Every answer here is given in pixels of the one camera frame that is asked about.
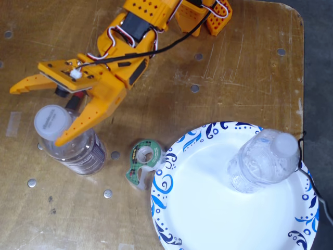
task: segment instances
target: white bottle cap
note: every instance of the white bottle cap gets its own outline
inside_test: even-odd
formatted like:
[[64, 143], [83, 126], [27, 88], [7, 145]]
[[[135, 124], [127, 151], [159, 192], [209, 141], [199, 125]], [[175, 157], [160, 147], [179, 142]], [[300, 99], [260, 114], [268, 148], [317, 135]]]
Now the white bottle cap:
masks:
[[288, 133], [281, 133], [271, 144], [272, 152], [281, 158], [289, 158], [296, 154], [298, 143], [295, 137]]
[[56, 141], [69, 129], [72, 118], [64, 108], [58, 105], [48, 105], [38, 111], [34, 124], [37, 133], [42, 138]]

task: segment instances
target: paper plate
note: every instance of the paper plate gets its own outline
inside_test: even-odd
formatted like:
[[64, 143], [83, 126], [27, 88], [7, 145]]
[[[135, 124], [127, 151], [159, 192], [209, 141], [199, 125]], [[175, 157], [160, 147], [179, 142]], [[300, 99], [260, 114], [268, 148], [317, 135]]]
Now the paper plate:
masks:
[[305, 175], [296, 171], [254, 194], [232, 191], [221, 181], [226, 163], [261, 130], [244, 122], [216, 122], [172, 145], [151, 187], [152, 220], [165, 249], [311, 248], [319, 209]]

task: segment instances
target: wooden table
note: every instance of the wooden table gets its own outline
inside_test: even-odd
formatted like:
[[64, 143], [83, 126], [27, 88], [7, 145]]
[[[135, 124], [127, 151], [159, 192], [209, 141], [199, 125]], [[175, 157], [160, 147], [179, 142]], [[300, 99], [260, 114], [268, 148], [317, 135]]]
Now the wooden table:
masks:
[[[96, 53], [97, 37], [122, 11], [123, 1], [0, 2], [1, 32], [13, 32], [11, 39], [0, 39], [0, 249], [162, 249], [149, 192], [125, 179], [134, 142], [151, 138], [169, 147], [188, 130], [222, 120], [300, 135], [302, 18], [283, 4], [230, 3], [233, 18], [218, 37], [203, 27], [198, 38], [151, 61], [113, 117], [96, 127], [108, 152], [119, 151], [120, 159], [82, 177], [37, 149], [34, 115], [67, 100], [52, 91], [12, 96], [9, 88], [38, 73], [38, 61]], [[181, 35], [173, 20], [160, 46]], [[195, 60], [196, 54], [203, 59]], [[199, 86], [197, 93], [192, 85]], [[37, 179], [33, 189], [30, 178]], [[105, 189], [112, 189], [111, 199], [104, 198]]]

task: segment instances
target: plastic water bottle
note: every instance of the plastic water bottle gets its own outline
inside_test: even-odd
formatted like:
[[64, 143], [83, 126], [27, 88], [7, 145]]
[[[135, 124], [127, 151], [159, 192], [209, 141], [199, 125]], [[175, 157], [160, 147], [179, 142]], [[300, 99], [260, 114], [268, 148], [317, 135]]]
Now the plastic water bottle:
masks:
[[288, 178], [297, 168], [295, 137], [266, 129], [250, 139], [229, 162], [231, 186], [242, 193], [254, 193]]
[[89, 129], [61, 147], [55, 141], [69, 129], [77, 113], [58, 105], [48, 105], [38, 111], [34, 125], [39, 144], [53, 159], [78, 174], [94, 174], [106, 161], [106, 149], [94, 130]]

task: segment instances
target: white connector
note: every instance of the white connector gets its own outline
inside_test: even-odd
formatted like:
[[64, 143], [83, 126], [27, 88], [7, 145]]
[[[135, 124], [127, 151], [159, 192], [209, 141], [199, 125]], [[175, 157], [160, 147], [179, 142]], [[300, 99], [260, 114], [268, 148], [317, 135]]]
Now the white connector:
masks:
[[82, 77], [82, 72], [79, 69], [73, 69], [70, 72], [70, 77], [74, 78], [74, 79], [80, 79]]

